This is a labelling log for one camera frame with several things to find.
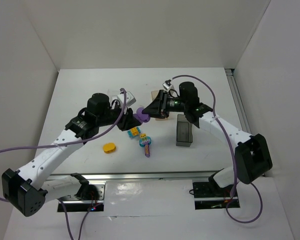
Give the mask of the purple curved lego brick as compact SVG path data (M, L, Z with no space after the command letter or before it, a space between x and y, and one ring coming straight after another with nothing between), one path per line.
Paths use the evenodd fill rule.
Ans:
M140 123L148 123L151 119L151 117L146 114L146 113L143 113L143 110L144 108L143 107L139 107L137 110L136 110L136 114L135 114L135 118L140 122Z

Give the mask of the yellow rounded lego brick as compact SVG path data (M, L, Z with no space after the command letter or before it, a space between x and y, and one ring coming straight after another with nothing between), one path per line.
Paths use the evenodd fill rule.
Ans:
M109 142L103 145L102 150L106 154L115 152L117 149L116 145L113 142Z

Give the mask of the purple printed lego piece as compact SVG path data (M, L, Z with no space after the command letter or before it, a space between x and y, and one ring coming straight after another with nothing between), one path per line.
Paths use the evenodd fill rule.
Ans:
M151 152L150 152L150 146L148 144L146 144L144 146L144 154L147 158L149 158L151 156Z

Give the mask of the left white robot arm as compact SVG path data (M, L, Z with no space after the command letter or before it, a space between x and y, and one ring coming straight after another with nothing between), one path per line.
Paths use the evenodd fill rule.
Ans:
M127 131L141 125L130 108L136 102L135 97L123 89L120 91L113 102L104 93L93 94L87 106L44 151L16 171L7 169L1 176L4 198L25 217L34 215L44 203L64 196L96 202L98 188L79 173L51 182L46 180L70 155L98 135L100 127Z

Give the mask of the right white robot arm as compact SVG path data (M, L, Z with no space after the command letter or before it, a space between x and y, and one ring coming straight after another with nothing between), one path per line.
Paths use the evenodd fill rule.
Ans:
M215 172L209 182L217 188L235 187L238 182L249 185L273 167L265 137L252 135L218 116L214 109L202 103L192 82L179 85L179 95L170 96L170 83L164 83L155 99L143 114L165 119L171 112L184 113L187 121L201 128L229 146L232 166Z

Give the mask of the yellow arched lego brick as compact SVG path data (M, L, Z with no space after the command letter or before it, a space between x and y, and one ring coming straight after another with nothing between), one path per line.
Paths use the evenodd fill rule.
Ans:
M132 137L135 137L135 136L138 136L140 133L139 133L139 128L138 127L134 127L134 128L131 128L129 130L129 134L132 136Z

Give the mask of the teal lego brick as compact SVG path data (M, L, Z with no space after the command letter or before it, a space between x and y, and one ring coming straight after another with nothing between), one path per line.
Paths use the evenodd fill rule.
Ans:
M127 131L127 134L130 138L135 138L141 134L141 131L139 127L133 127L130 130Z

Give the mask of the orange transparent container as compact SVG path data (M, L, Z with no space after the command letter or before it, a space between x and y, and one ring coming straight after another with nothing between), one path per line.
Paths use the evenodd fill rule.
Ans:
M151 91L151 100L154 101L158 94L159 94L159 90ZM156 118L155 120L156 121L167 121L167 120L169 120L169 117L166 117L164 119Z

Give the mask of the yellow smiley face lego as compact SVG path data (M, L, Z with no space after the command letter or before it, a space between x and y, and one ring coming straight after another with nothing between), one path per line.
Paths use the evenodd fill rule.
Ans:
M147 135L145 133L141 133L139 136L140 136L141 140L144 140L147 138Z

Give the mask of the clear plastic container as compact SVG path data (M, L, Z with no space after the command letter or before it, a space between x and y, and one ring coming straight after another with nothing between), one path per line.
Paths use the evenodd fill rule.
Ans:
M118 96L121 94L121 91L118 89L109 89L107 95L111 101L118 99Z

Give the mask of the teal frog oval lego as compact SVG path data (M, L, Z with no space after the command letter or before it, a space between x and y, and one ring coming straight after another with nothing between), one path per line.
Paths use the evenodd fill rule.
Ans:
M150 145L152 143L152 139L149 136L141 137L139 140L139 145L144 147L145 145Z

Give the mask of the smoky grey container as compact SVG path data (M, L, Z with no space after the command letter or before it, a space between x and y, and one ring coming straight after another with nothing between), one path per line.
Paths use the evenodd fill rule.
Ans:
M183 114L177 115L176 146L190 147L193 143L192 124Z

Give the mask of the aluminium rail right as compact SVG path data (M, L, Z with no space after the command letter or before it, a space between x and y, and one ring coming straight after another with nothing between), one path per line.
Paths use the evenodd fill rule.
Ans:
M226 69L225 74L240 122L240 129L236 130L234 135L230 137L233 141L235 169L239 180L249 184L263 174L262 139L250 133L248 119L234 78L234 71Z

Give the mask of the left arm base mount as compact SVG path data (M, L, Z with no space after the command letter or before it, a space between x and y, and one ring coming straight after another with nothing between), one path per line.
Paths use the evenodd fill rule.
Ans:
M97 190L97 193L90 190L84 197L78 198L74 195L68 195L61 198L65 205L65 209L69 213L83 213L92 207L92 212L104 211L104 199L106 182L105 181L91 181L91 185Z

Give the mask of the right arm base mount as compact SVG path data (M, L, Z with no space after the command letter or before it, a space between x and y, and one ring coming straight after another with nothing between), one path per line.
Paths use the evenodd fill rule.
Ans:
M208 181L193 182L189 194L194 198L195 210L225 209L231 201L230 208L240 208L238 194L230 196L232 187L233 185L229 185L220 188Z

